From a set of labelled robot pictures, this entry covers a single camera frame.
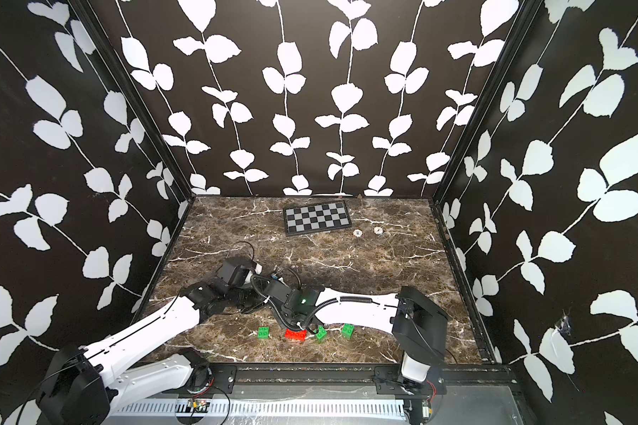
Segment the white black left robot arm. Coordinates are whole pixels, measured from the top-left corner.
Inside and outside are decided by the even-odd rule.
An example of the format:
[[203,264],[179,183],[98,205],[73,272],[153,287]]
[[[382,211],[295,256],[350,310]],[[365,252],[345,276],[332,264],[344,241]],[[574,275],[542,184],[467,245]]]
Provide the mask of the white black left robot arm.
[[213,276],[182,288],[141,321],[91,345],[61,349],[35,391],[35,403],[51,424],[100,424],[122,407],[166,390],[205,394],[214,373],[193,348],[142,367],[136,363],[229,306],[253,305],[251,279],[260,272],[262,266],[249,258],[227,259]]

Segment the red lego brick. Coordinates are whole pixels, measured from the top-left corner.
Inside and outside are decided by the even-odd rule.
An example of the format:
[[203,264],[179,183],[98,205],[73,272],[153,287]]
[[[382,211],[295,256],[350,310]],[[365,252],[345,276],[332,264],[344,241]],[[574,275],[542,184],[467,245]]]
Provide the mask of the red lego brick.
[[285,338],[292,341],[305,341],[307,339],[307,331],[293,331],[290,329],[285,330]]

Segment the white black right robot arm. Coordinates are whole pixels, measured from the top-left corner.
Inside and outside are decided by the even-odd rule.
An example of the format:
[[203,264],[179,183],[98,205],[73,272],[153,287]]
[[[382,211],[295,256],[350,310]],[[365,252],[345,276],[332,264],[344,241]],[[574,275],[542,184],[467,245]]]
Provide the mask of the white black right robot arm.
[[394,336],[403,350],[405,380],[423,383],[445,363],[449,315],[412,286],[397,293],[365,295],[324,287],[293,289],[263,276],[254,276],[252,285],[290,331],[318,336],[329,325],[351,325]]

